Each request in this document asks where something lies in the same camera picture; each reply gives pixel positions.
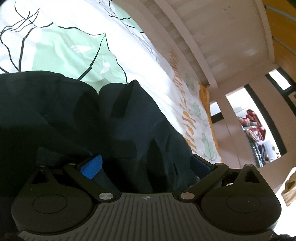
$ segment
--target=bed sheet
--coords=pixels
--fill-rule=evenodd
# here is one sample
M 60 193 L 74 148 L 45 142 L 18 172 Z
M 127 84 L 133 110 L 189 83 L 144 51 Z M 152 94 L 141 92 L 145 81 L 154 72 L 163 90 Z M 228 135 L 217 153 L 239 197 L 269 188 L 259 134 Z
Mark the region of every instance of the bed sheet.
M 192 152 L 220 162 L 197 80 L 179 74 L 112 0 L 7 0 L 0 7 L 0 73 L 45 70 L 100 89 L 138 80 Z

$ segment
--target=white ceiling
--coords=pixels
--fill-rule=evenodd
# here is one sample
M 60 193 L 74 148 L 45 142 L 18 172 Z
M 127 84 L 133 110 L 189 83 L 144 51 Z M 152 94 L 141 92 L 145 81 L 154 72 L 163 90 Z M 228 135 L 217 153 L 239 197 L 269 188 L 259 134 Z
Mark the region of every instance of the white ceiling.
M 180 26 L 172 23 L 174 13 L 165 14 L 168 12 L 158 0 L 140 1 L 169 33 L 204 85 L 209 84 L 208 75 L 193 54 L 196 49 L 201 51 L 218 84 L 269 59 L 266 33 L 255 0 L 161 0 L 181 19 L 195 47 L 189 47 L 188 36 L 180 34 Z

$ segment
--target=beige fabric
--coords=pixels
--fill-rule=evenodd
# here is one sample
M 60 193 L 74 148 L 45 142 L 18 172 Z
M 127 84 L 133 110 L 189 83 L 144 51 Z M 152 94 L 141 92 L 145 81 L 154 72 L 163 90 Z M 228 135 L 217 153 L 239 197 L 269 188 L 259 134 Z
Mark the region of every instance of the beige fabric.
M 285 190 L 281 193 L 287 207 L 296 200 L 296 172 L 285 183 Z

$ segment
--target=triangular cutout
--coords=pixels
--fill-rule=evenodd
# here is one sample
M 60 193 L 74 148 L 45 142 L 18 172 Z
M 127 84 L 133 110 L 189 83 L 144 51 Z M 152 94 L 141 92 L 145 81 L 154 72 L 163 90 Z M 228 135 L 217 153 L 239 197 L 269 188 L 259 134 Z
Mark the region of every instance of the triangular cutout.
M 245 182 L 248 183 L 260 183 L 255 173 L 252 170 L 249 170 L 245 179 Z

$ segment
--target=blue pad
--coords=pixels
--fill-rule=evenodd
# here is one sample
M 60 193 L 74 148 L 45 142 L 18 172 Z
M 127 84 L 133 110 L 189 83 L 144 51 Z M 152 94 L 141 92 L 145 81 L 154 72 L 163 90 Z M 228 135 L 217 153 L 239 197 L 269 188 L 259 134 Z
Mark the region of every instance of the blue pad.
M 92 179 L 103 166 L 103 159 L 101 155 L 97 155 L 91 159 L 88 163 L 83 165 L 80 169 L 80 173 L 86 176 L 88 179 Z

